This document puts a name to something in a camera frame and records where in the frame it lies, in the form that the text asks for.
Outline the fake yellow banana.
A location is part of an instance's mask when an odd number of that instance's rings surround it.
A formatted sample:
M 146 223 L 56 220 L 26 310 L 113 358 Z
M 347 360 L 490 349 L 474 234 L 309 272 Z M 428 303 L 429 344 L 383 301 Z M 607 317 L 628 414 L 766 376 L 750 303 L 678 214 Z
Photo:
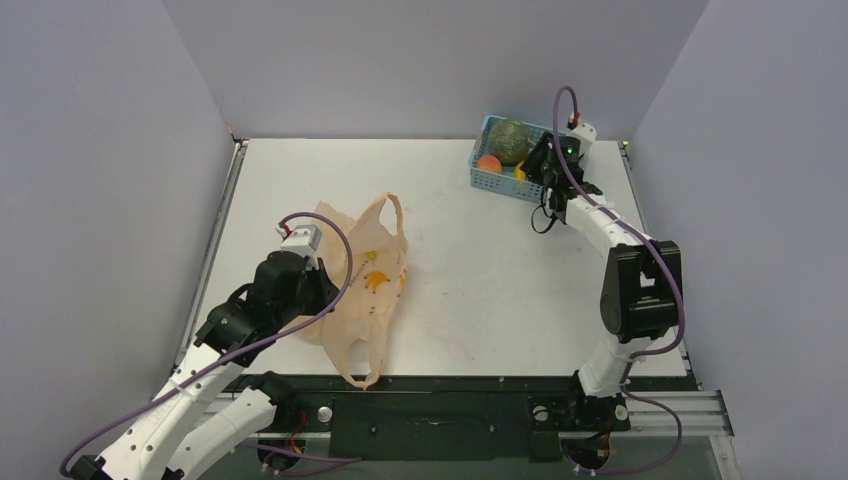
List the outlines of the fake yellow banana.
M 518 163 L 513 170 L 513 177 L 517 180 L 525 181 L 527 179 L 527 174 L 523 169 L 524 163 Z

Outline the fake green melon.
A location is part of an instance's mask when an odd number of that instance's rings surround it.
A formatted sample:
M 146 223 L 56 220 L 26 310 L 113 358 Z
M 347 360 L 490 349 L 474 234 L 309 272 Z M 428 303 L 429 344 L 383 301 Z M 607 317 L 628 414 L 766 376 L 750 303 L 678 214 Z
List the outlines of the fake green melon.
M 503 166 L 515 167 L 527 158 L 531 142 L 528 125 L 515 119 L 502 119 L 491 127 L 487 147 Z

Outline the orange plastic bag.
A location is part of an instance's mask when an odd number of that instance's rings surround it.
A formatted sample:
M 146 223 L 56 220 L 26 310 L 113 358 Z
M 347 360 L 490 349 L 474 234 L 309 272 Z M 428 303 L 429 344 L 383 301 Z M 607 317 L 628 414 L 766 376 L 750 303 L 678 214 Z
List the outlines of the orange plastic bag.
M 321 345 L 351 386 L 379 380 L 388 357 L 389 326 L 408 274 L 409 242 L 397 195 L 376 197 L 356 218 L 320 202 L 314 212 L 340 227 L 353 254 L 352 276 L 335 310 L 296 335 Z

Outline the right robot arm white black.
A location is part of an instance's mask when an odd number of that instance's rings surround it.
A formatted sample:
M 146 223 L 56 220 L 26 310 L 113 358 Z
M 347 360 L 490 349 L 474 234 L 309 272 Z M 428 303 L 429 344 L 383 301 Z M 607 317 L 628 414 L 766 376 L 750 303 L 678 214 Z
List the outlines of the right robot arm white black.
M 540 209 L 551 224 L 582 234 L 605 261 L 599 310 L 604 331 L 575 374 L 564 413 L 579 428 L 625 421 L 618 399 L 633 368 L 654 341 L 680 323 L 681 254 L 624 219 L 579 165 L 582 142 L 544 133 L 522 169 L 541 188 Z

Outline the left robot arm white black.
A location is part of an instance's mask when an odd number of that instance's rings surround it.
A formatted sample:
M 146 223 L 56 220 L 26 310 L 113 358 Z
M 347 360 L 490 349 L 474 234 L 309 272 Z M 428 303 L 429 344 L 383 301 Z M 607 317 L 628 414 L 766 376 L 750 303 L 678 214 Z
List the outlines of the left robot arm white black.
M 283 336 L 290 323 L 330 313 L 341 289 L 330 280 L 312 247 L 270 253 L 252 281 L 214 307 L 195 340 L 154 399 L 91 434 L 119 427 L 125 432 L 103 451 L 84 455 L 89 439 L 74 446 L 60 464 L 69 479 L 187 479 L 214 464 L 252 433 L 291 427 L 298 402 L 284 393 L 277 374 L 266 376 L 270 391 L 251 387 L 211 420 L 197 422 L 230 383 Z

